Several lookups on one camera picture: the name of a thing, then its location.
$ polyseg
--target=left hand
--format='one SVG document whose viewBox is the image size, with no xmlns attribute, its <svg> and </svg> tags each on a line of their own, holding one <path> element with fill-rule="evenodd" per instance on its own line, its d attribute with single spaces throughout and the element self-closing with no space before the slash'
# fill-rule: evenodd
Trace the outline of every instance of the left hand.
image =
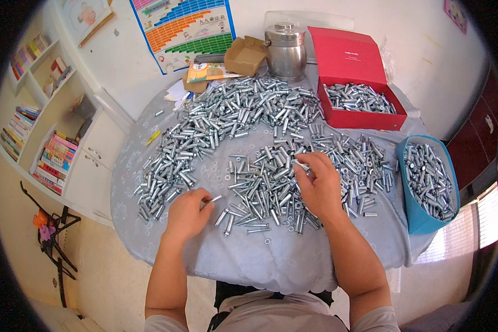
<svg viewBox="0 0 498 332">
<path fill-rule="evenodd" d="M 190 190 L 179 196 L 170 206 L 168 226 L 163 236 L 184 244 L 198 235 L 205 228 L 215 206 L 215 203 L 208 203 L 200 210 L 200 204 L 210 199 L 212 196 L 203 188 Z"/>
</svg>

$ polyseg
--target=round table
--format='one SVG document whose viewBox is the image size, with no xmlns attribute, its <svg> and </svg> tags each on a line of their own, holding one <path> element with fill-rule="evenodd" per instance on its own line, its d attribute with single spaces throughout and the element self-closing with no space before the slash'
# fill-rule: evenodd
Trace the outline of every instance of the round table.
<svg viewBox="0 0 498 332">
<path fill-rule="evenodd" d="M 317 83 L 317 67 L 309 66 L 308 73 L 304 86 L 313 87 L 313 83 Z M 394 145 L 404 137 L 417 133 L 427 134 L 419 118 L 420 112 L 413 108 L 398 88 L 391 88 L 408 112 L 408 118 L 400 132 L 338 130 L 327 126 L 327 135 L 330 131 L 345 132 L 357 138 L 363 133 L 373 137 L 382 148 L 387 149 L 389 156 L 394 156 Z M 164 100 L 166 94 L 166 90 L 162 90 L 155 96 L 133 126 L 116 159 L 111 190 L 111 214 L 116 232 L 133 257 L 151 265 L 157 254 L 160 235 L 166 229 L 169 205 L 158 221 L 144 224 L 138 217 L 138 196 L 133 196 L 133 192 L 142 181 L 142 166 L 154 153 L 158 139 L 149 147 L 145 143 L 155 131 L 163 132 L 177 123 L 176 113 L 172 111 L 174 103 Z M 155 117 L 154 114 L 159 110 L 165 112 Z M 213 225 L 220 211 L 228 207 L 229 203 L 239 203 L 230 190 L 227 190 L 227 185 L 232 183 L 232 180 L 225 179 L 229 160 L 227 155 L 254 156 L 255 148 L 272 144 L 273 136 L 268 131 L 269 128 L 260 123 L 258 129 L 245 139 L 226 139 L 221 142 L 214 153 L 214 160 L 205 159 L 201 162 L 196 158 L 192 161 L 195 167 L 192 176 L 199 180 L 198 186 L 210 191 L 212 196 L 222 194 L 224 198 L 216 202 L 215 211 L 203 232 L 186 244 L 186 272 L 188 275 L 251 285 L 282 294 L 307 291 L 319 293 L 325 289 L 332 291 L 337 287 L 337 282 L 323 227 L 316 230 L 307 225 L 303 235 L 289 232 L 282 225 L 273 225 L 272 231 L 251 235 L 246 234 L 242 227 L 234 227 L 231 235 L 225 237 L 224 227 L 218 229 Z M 393 158 L 391 162 L 394 165 L 396 159 Z M 435 235 L 408 234 L 403 200 L 402 182 L 400 176 L 396 175 L 391 192 L 377 195 L 377 201 L 381 203 L 378 216 L 352 219 L 352 223 L 371 244 L 385 269 L 411 266 Z M 272 224 L 271 219 L 264 222 Z"/>
</svg>

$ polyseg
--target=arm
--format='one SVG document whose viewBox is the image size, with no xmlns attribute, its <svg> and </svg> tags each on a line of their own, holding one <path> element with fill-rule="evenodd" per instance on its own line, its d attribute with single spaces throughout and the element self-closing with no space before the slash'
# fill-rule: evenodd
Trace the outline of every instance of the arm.
<svg viewBox="0 0 498 332">
<path fill-rule="evenodd" d="M 147 285 L 146 319 L 151 315 L 165 315 L 186 324 L 186 271 L 183 264 L 183 247 L 198 235 L 206 225 L 214 203 L 199 209 L 202 201 L 210 200 L 205 189 L 186 192 L 170 206 L 168 226 L 161 236 L 159 251 Z"/>
<path fill-rule="evenodd" d="M 295 156 L 309 164 L 312 173 L 294 165 L 304 203 L 325 225 L 339 286 L 350 297 L 351 326 L 362 315 L 391 306 L 389 285 L 382 263 L 341 208 L 339 173 L 322 152 Z"/>
</svg>

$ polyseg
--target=dark red cabinet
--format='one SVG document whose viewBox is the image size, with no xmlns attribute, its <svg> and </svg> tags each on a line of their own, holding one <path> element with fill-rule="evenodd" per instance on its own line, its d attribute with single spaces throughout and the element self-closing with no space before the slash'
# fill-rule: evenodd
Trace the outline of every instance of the dark red cabinet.
<svg viewBox="0 0 498 332">
<path fill-rule="evenodd" d="M 498 82 L 492 70 L 488 75 L 469 118 L 447 145 L 460 190 L 494 162 L 497 154 Z"/>
<path fill-rule="evenodd" d="M 479 140 L 485 150 L 488 164 L 496 158 L 496 149 L 498 146 L 498 123 L 491 110 L 482 97 L 471 113 L 471 124 L 478 134 Z"/>
<path fill-rule="evenodd" d="M 447 145 L 447 150 L 452 159 L 459 189 L 465 188 L 489 165 L 470 120 L 465 121 L 457 135 Z"/>
</svg>

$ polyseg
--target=cabinet door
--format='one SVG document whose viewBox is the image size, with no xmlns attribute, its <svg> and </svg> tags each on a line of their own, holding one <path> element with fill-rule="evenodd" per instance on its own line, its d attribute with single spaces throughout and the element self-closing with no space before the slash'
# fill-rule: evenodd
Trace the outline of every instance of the cabinet door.
<svg viewBox="0 0 498 332">
<path fill-rule="evenodd" d="M 482 97 L 498 123 L 498 81 L 492 70 L 489 71 L 489 78 L 487 79 L 487 83 L 485 83 Z"/>
<path fill-rule="evenodd" d="M 471 183 L 489 165 L 470 120 L 465 122 L 452 141 L 448 143 L 447 150 L 452 159 L 460 190 Z"/>
<path fill-rule="evenodd" d="M 92 124 L 83 149 L 107 169 L 112 170 L 126 137 L 127 134 L 103 110 Z"/>
<path fill-rule="evenodd" d="M 92 211 L 94 215 L 111 220 L 112 174 L 85 150 L 80 150 L 72 172 L 67 175 L 69 183 L 66 187 L 65 199 Z"/>
<path fill-rule="evenodd" d="M 483 144 L 487 161 L 491 163 L 496 158 L 498 148 L 498 124 L 482 97 L 478 99 L 470 119 L 472 127 Z"/>
</svg>

